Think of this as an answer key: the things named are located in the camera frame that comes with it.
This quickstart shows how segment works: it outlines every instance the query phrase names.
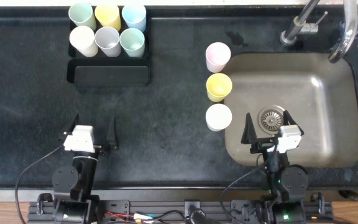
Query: sink basin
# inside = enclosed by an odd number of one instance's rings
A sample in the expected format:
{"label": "sink basin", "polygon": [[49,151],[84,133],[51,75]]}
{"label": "sink basin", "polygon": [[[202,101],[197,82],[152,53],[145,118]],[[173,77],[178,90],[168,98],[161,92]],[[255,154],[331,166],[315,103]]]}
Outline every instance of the sink basin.
{"label": "sink basin", "polygon": [[258,138],[276,133],[282,110],[304,130],[299,147],[288,151],[291,164],[349,167],[358,161],[358,104],[354,76],[341,59],[328,54],[241,54],[222,71],[233,82],[224,104],[232,111],[225,130],[226,149],[245,166],[255,166],[258,154],[241,144],[246,114]]}

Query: cup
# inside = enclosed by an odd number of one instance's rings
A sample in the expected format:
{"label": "cup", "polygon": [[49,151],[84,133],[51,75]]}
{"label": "cup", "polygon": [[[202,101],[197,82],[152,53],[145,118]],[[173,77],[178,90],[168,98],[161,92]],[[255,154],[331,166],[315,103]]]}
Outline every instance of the cup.
{"label": "cup", "polygon": [[129,28],[142,32],[146,30],[146,8],[142,5],[130,5],[122,8],[122,18]]}
{"label": "cup", "polygon": [[231,110],[221,103],[210,106],[205,113],[206,125],[211,131],[220,131],[227,128],[231,123],[231,119]]}
{"label": "cup", "polygon": [[112,27],[102,27],[94,35],[94,40],[108,57],[117,57],[121,54],[119,33],[116,29]]}
{"label": "cup", "polygon": [[129,28],[124,30],[119,37],[122,48],[130,57],[142,57],[144,54],[144,34],[142,31]]}
{"label": "cup", "polygon": [[211,44],[205,52],[206,67],[210,72],[220,72],[227,64],[231,56],[230,48],[220,42]]}
{"label": "cup", "polygon": [[118,6],[113,4],[101,4],[96,6],[94,14],[102,26],[113,27],[118,31],[121,29],[121,18],[119,17]]}
{"label": "cup", "polygon": [[87,26],[74,28],[70,33],[70,43],[86,57],[93,57],[98,53],[93,30]]}
{"label": "cup", "polygon": [[77,26],[87,26],[92,30],[96,29],[96,21],[93,15],[92,6],[88,3],[76,3],[68,10],[68,17]]}
{"label": "cup", "polygon": [[222,101],[233,88],[231,79],[223,73],[215,73],[206,81],[208,98],[213,102]]}

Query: chrome faucet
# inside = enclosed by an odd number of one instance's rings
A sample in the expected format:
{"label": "chrome faucet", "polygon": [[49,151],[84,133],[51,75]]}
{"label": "chrome faucet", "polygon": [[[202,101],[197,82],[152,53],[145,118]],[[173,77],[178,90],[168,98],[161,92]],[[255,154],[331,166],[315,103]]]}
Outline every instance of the chrome faucet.
{"label": "chrome faucet", "polygon": [[[317,6],[320,0],[311,0],[302,10],[299,16],[296,16],[288,30],[283,31],[280,40],[287,45],[294,44],[296,36],[301,32],[302,27],[306,24],[312,10]],[[342,39],[336,49],[329,55],[328,60],[336,63],[341,59],[351,47],[357,32],[357,3],[356,0],[343,0],[345,12],[345,30]]]}

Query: wooden table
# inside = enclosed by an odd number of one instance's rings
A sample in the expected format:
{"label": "wooden table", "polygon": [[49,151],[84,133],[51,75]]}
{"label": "wooden table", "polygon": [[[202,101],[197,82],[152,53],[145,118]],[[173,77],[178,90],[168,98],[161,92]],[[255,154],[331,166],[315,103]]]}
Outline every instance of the wooden table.
{"label": "wooden table", "polygon": [[[27,218],[29,203],[20,203],[23,217]],[[349,223],[358,223],[358,202],[333,202],[336,219]],[[21,224],[14,202],[0,202],[0,224]]]}

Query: sink drain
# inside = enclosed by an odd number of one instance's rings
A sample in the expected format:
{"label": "sink drain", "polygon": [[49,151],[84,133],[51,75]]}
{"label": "sink drain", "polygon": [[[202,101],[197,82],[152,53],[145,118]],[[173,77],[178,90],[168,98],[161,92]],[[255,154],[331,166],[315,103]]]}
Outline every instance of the sink drain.
{"label": "sink drain", "polygon": [[277,134],[277,131],[283,125],[284,109],[281,106],[267,106],[263,108],[258,115],[260,128],[267,134]]}

